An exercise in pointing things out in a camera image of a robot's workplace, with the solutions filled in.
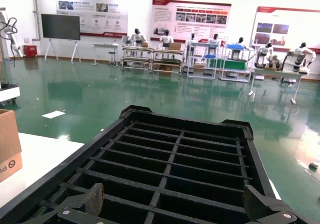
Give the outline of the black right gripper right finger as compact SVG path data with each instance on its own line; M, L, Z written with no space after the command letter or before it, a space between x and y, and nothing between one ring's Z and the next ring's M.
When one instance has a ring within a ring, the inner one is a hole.
M243 207L253 224L297 224L298 218L281 200L263 196L253 186L245 185Z

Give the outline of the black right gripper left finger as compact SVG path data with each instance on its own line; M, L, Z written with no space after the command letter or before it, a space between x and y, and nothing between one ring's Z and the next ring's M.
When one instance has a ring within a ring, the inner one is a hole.
M96 224L104 202L103 184L94 184L81 195L67 197L53 211L26 221L27 224Z

